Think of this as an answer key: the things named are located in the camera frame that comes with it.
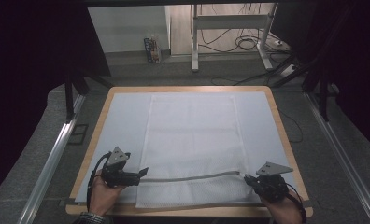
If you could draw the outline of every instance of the human hand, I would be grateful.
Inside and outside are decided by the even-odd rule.
[[[289,192],[291,196],[298,199],[298,195],[292,190]],[[302,216],[296,207],[295,203],[288,198],[284,198],[280,202],[270,203],[265,198],[260,197],[261,202],[267,207],[267,209],[272,214],[276,223],[278,224],[301,224]]]
[[[121,191],[125,189],[126,186],[117,186],[112,189],[106,185],[100,174],[101,170],[97,171],[92,183],[92,197],[90,199],[89,212],[102,217],[113,207]]]

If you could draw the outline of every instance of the black cable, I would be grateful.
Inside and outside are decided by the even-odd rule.
[[[228,50],[213,49],[213,48],[211,48],[210,46],[207,46],[207,45],[199,45],[199,47],[204,47],[204,48],[212,49],[212,50],[215,50],[215,51],[221,52],[221,53],[227,53],[227,52],[234,51],[235,49],[238,49],[238,46],[236,46],[234,49],[228,49]]]
[[[237,14],[240,14],[240,12],[246,7],[247,3],[243,4],[243,6],[240,8],[240,10],[237,12]]]
[[[288,57],[286,60],[284,60],[284,62],[280,63],[274,70],[274,73],[269,76],[265,81],[264,81],[264,86],[269,86],[269,80],[271,77],[277,75],[277,74],[281,74],[284,69],[286,68],[286,65],[288,65],[289,63],[291,63],[293,60],[294,60],[295,56],[294,55],[291,55],[290,54],[290,57]]]
[[[252,45],[252,47],[245,48],[245,47],[241,46],[241,43],[243,43],[243,42],[250,42],[253,45]],[[252,36],[250,36],[250,35],[241,35],[241,36],[237,37],[235,39],[235,44],[243,50],[252,50],[257,46],[257,44],[255,43],[255,40],[252,39]]]
[[[217,85],[214,80],[215,79],[223,79],[223,80],[228,80],[228,81],[235,81],[235,84],[233,84],[233,86],[237,86],[237,85],[240,85],[242,83],[245,83],[245,82],[248,82],[248,81],[251,81],[251,80],[254,80],[254,79],[258,79],[258,78],[262,78],[262,77],[268,77],[268,79],[270,79],[270,77],[278,74],[281,72],[281,70],[284,68],[284,66],[288,63],[290,63],[292,60],[293,60],[294,56],[291,55],[290,57],[288,57],[283,63],[279,64],[275,70],[273,71],[269,71],[267,73],[262,73],[262,74],[259,74],[257,76],[253,76],[253,77],[247,77],[243,80],[240,80],[240,81],[235,81],[235,80],[232,80],[232,79],[229,79],[229,78],[224,78],[224,77],[213,77],[211,78],[210,82],[213,84],[213,85]]]
[[[295,119],[293,119],[293,118],[291,118],[290,116],[286,115],[286,114],[285,114],[284,112],[282,112],[280,109],[277,109],[277,110],[278,110],[278,112],[280,112],[282,115],[284,115],[286,118],[288,118],[288,119],[292,120],[292,122],[293,122],[293,123],[295,123],[295,125],[298,127],[299,132],[300,132],[300,134],[301,134],[301,139],[300,139],[300,140],[293,141],[293,140],[290,140],[290,139],[289,139],[289,141],[290,141],[291,143],[301,143],[301,142],[303,142],[303,141],[304,141],[304,132],[302,132],[302,129],[301,129],[301,127],[299,126],[298,122],[296,122],[296,120],[295,120]]]
[[[300,204],[303,206],[303,203],[302,203],[302,199],[301,199],[301,196],[299,195],[298,191],[296,191],[296,189],[289,183],[286,183],[290,188],[292,188],[293,192],[296,193],[296,196],[298,196],[298,199],[299,199],[299,202]]]
[[[100,165],[101,161],[103,159],[108,159],[110,155],[111,155],[111,152],[108,152],[103,157],[101,157],[100,160],[98,160],[97,164],[95,164],[94,170],[92,170],[92,174],[90,175],[89,183],[87,185],[87,199],[86,199],[86,205],[87,205],[88,211],[90,208],[90,199],[92,197],[93,182],[94,182],[94,178],[96,177],[95,173],[97,172],[98,166]]]
[[[215,11],[215,9],[214,9],[214,4],[211,4],[211,8],[212,8],[212,10],[215,12],[215,15],[218,15],[218,13]]]
[[[290,186],[293,191],[296,193],[296,195],[298,196],[298,200],[296,200],[290,193],[287,193],[286,194],[286,197],[288,199],[290,199],[293,203],[295,203],[296,207],[298,207],[299,209],[299,212],[301,213],[301,218],[302,218],[302,223],[306,223],[307,222],[307,216],[306,216],[306,210],[304,208],[304,204],[302,203],[302,199],[301,199],[301,196],[299,196],[298,192],[296,191],[296,189],[291,186],[290,184],[286,183],[288,186]]]
[[[215,38],[214,40],[212,41],[209,41],[208,43],[205,41],[205,36],[203,34],[203,30],[202,31],[202,39],[203,39],[203,42],[205,42],[205,44],[209,45],[211,43],[214,43],[215,41],[217,41],[218,39],[220,39],[223,35],[225,35],[226,33],[228,33],[229,31],[231,31],[232,29],[227,29],[225,32],[223,32],[222,34],[220,34],[217,38]]]
[[[252,6],[252,3],[249,3],[249,12],[247,14],[251,12],[251,6]]]

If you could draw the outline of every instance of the aluminum rail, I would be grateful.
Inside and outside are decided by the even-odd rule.
[[[57,137],[57,140],[53,146],[53,149],[49,154],[45,166],[43,167],[42,172],[40,173],[39,178],[36,181],[33,191],[31,192],[31,195],[28,198],[28,201],[24,206],[17,223],[33,223],[39,206],[41,205],[45,193],[49,187],[50,181],[53,178],[54,172],[56,171],[60,158],[63,155],[69,136],[71,135],[71,132],[77,122],[78,112],[83,105],[84,99],[84,96],[79,95],[74,102],[75,116],[69,123],[64,124],[63,128],[61,129],[59,136]]]
[[[325,137],[327,138],[331,149],[333,150],[337,160],[339,161],[339,164],[342,166],[342,169],[348,177],[351,186],[353,187],[361,204],[363,205],[363,209],[370,219],[369,188],[364,184],[356,168],[351,163],[346,150],[340,144],[340,141],[336,137],[336,134],[334,133],[334,130],[332,129],[330,123],[326,122],[324,118],[320,115],[320,112],[318,110],[318,102],[315,96],[312,93],[305,93],[305,97],[307,98],[309,105],[314,113],[314,116],[316,117],[317,122],[322,129],[322,132],[325,134]]]

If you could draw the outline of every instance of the metal stand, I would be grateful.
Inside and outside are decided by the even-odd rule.
[[[321,50],[316,56],[316,58],[311,61],[310,63],[304,64],[299,69],[295,70],[288,76],[284,77],[283,79],[277,81],[276,83],[270,85],[272,88],[278,88],[282,85],[286,84],[287,82],[293,80],[296,77],[301,76],[305,72],[309,72],[302,84],[303,91],[309,92],[313,91],[317,84],[320,82],[320,101],[319,101],[319,110],[322,117],[325,121],[328,121],[327,111],[326,111],[326,103],[328,97],[328,71],[327,68],[324,67],[326,62],[325,59],[327,58],[328,54],[330,53],[330,48],[333,45],[336,37],[339,34],[340,28],[345,23],[346,19],[349,17],[349,14],[354,6],[351,3],[344,3],[344,6],[340,8],[340,11],[337,13],[337,18],[334,22],[334,25],[331,27],[328,37],[326,41],[321,46]]]
[[[276,6],[277,3],[273,5],[267,15],[198,16],[197,5],[193,5],[192,71],[197,72],[199,70],[197,31],[217,29],[264,29],[261,42],[257,44],[257,49],[265,69],[273,70],[264,46],[275,16]]]

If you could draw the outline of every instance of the wall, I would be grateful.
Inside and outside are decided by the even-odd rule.
[[[93,7],[89,13],[105,53],[144,50],[143,39],[152,34],[169,49],[168,7]]]

